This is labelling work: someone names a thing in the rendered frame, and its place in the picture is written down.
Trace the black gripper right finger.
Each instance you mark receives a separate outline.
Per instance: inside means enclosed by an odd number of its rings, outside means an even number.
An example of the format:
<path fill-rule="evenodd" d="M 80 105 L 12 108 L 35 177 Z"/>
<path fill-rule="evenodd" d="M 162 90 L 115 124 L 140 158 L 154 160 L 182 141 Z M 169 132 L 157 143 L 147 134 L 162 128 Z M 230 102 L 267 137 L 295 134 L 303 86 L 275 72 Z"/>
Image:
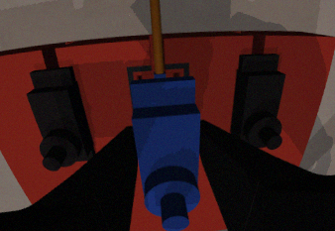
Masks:
<path fill-rule="evenodd" d="M 335 175 L 309 173 L 206 120 L 199 154 L 228 231 L 335 231 Z"/>

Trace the red flat deck plate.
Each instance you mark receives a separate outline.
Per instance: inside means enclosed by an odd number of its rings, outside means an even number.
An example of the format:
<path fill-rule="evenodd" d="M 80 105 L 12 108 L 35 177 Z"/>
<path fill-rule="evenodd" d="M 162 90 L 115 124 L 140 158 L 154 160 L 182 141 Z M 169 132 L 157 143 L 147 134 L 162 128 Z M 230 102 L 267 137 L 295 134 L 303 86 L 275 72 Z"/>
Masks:
<path fill-rule="evenodd" d="M 299 167 L 335 37 L 300 31 L 163 34 L 167 77 L 194 76 L 200 120 Z M 132 126 L 131 80 L 155 77 L 152 35 L 0 53 L 0 150 L 35 204 Z M 198 205 L 179 231 L 227 229 L 199 154 Z M 167 231 L 145 206 L 137 162 L 129 231 Z"/>

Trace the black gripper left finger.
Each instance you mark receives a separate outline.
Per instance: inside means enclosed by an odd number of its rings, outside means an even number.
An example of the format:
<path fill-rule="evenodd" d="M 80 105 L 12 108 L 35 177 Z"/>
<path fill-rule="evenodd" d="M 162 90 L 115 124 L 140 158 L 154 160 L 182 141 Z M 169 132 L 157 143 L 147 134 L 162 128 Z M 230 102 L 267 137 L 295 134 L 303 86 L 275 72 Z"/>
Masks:
<path fill-rule="evenodd" d="M 137 181 L 132 126 L 35 204 L 0 213 L 0 231 L 129 231 Z"/>

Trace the blue micro servo with cable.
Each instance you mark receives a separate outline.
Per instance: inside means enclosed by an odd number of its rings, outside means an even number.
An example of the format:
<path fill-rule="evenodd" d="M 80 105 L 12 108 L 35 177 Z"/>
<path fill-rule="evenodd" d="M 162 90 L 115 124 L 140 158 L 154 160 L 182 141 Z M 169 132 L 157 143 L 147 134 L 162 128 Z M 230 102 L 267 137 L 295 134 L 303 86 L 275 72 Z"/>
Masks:
<path fill-rule="evenodd" d="M 167 77 L 164 71 L 160 0 L 151 0 L 155 77 L 131 80 L 132 128 L 143 181 L 145 206 L 167 231 L 190 224 L 187 212 L 198 189 L 200 112 L 195 77 Z"/>

